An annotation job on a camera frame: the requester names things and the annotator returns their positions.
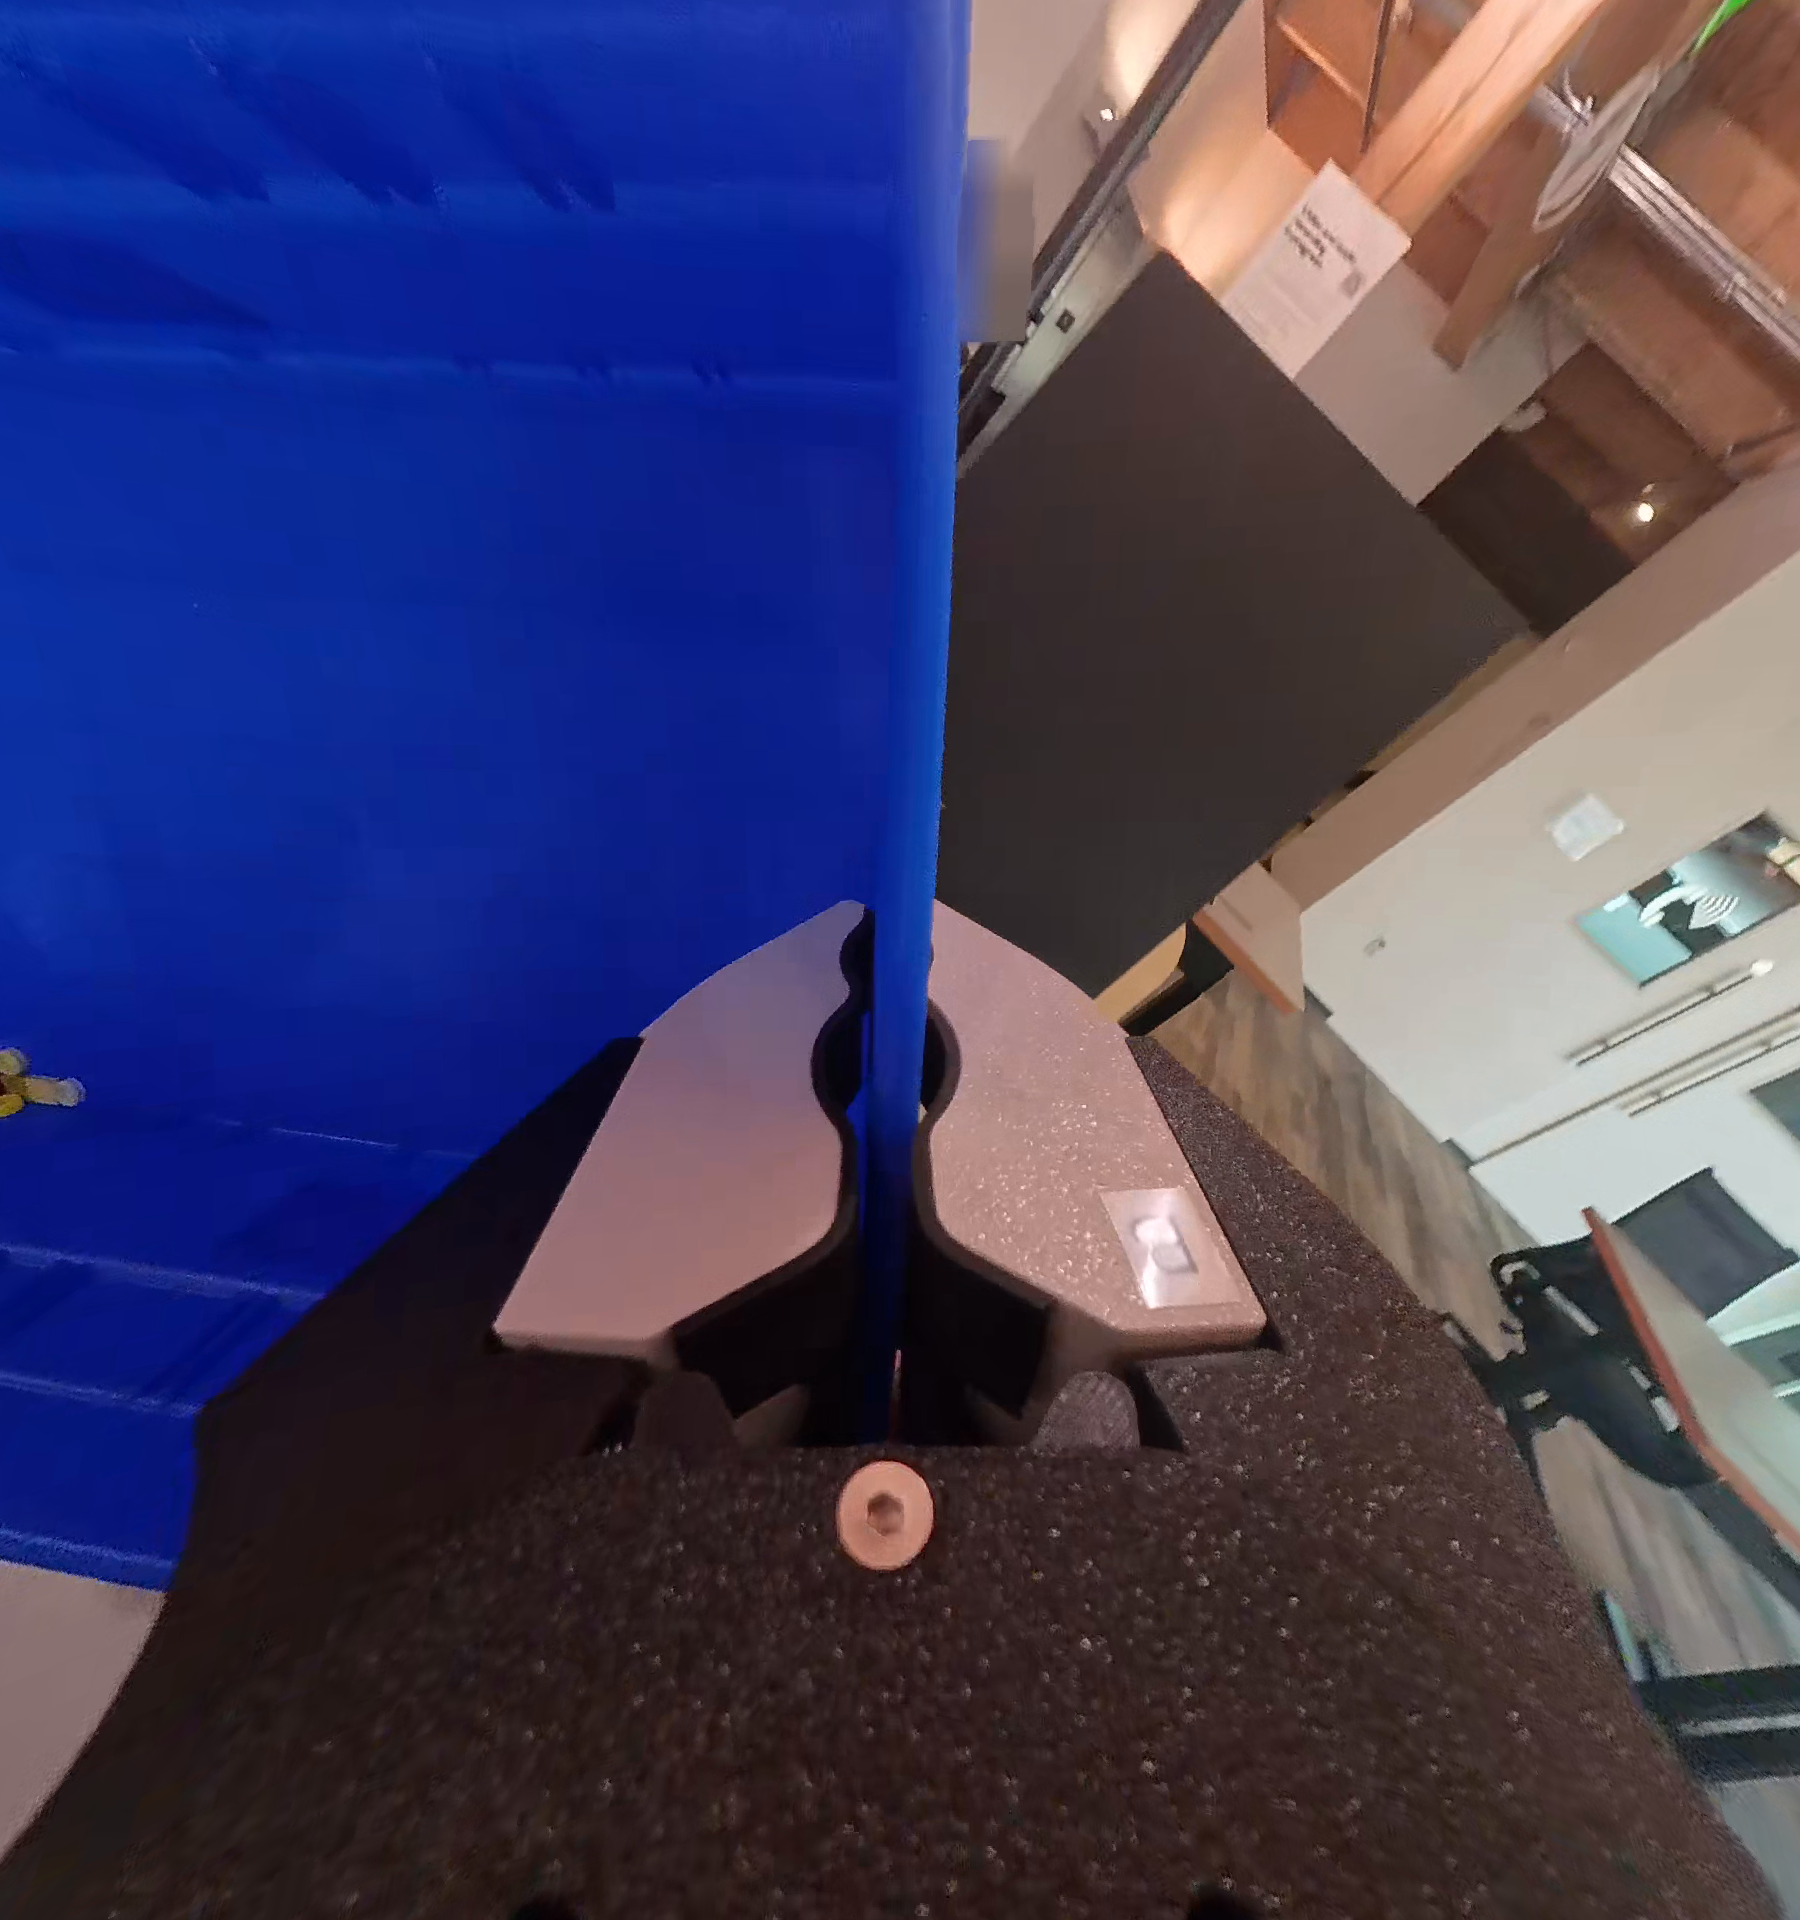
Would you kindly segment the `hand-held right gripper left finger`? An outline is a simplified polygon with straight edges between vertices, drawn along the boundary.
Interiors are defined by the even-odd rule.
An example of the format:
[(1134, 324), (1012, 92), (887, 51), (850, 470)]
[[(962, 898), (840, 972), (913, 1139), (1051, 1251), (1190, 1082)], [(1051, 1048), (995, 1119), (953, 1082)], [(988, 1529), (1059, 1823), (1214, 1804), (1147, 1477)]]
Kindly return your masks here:
[(849, 1011), (836, 906), (708, 977), (636, 1056), (496, 1322), (511, 1350), (669, 1363), (690, 1320), (820, 1253), (857, 1144), (822, 1081)]

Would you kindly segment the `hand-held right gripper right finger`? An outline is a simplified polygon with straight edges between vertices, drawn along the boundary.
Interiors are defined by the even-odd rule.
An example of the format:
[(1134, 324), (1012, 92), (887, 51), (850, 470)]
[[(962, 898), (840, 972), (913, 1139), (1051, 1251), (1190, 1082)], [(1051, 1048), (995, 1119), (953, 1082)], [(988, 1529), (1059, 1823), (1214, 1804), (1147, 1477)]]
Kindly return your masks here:
[(928, 1225), (1034, 1310), (1035, 1365), (1249, 1348), (1269, 1314), (1123, 1028), (1061, 972), (935, 903), (947, 1043), (917, 1136)]

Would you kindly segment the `blue plastic bin with label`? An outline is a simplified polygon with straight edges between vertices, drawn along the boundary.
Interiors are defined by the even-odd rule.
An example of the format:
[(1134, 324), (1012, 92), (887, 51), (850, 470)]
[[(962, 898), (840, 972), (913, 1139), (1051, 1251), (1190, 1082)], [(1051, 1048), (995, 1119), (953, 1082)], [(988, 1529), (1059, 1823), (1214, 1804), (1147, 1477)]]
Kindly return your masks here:
[(837, 903), (924, 1038), (969, 5), (0, 5), (0, 1561)]

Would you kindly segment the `black office chair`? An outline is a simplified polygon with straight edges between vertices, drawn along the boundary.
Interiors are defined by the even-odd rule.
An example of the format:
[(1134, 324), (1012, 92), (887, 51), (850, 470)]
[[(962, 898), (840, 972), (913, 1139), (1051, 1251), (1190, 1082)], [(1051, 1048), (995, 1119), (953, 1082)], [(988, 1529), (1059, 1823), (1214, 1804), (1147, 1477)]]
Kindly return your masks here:
[(1514, 1348), (1476, 1378), (1528, 1446), (1574, 1422), (1622, 1464), (1669, 1490), (1718, 1481), (1666, 1395), (1592, 1239), (1503, 1253), (1489, 1263)]

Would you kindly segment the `wooden office desk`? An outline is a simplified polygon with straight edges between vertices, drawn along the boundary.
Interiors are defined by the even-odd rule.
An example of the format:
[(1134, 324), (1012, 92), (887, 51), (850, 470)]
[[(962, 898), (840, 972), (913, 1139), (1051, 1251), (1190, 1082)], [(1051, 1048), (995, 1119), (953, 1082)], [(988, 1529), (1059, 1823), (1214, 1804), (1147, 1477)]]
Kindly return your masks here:
[[(1800, 1412), (1619, 1225), (1585, 1217), (1650, 1378), (1714, 1473), (1687, 1502), (1800, 1618)], [(1701, 1782), (1800, 1781), (1800, 1663), (1681, 1674), (1622, 1645), (1640, 1706)]]

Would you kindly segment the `white paper notice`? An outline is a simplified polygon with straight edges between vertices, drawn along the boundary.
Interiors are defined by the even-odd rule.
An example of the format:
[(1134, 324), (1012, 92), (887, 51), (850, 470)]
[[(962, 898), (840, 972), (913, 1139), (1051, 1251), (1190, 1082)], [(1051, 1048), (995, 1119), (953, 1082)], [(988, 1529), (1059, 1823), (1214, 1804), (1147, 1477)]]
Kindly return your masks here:
[(1297, 378), (1404, 261), (1412, 242), (1328, 160), (1218, 304), (1279, 371)]

